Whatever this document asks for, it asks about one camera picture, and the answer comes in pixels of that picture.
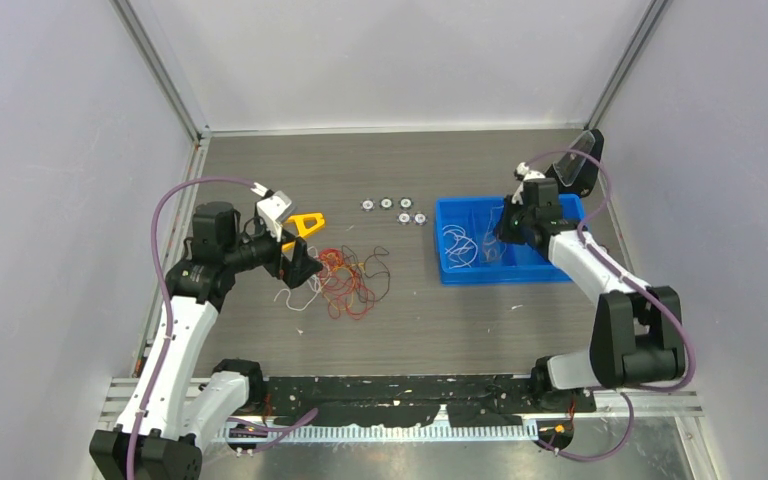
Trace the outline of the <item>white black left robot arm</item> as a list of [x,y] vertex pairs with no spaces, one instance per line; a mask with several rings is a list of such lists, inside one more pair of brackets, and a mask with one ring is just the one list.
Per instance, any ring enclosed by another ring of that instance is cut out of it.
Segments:
[[184,256],[163,282],[164,312],[137,386],[113,428],[95,431],[90,456],[104,479],[197,479],[205,455],[239,410],[258,412],[267,389],[258,363],[225,360],[192,402],[196,361],[236,275],[263,268],[288,288],[322,269],[306,241],[283,228],[292,202],[276,193],[247,223],[228,202],[198,206]]

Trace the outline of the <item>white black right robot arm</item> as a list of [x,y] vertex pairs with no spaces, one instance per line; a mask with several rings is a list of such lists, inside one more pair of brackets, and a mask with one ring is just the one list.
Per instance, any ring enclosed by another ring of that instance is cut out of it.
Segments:
[[505,197],[494,232],[504,243],[531,247],[596,307],[587,349],[535,363],[530,392],[537,406],[556,410],[573,390],[660,390],[665,381],[688,377],[691,351],[678,292],[648,284],[607,255],[582,222],[564,214],[555,180],[523,180]]

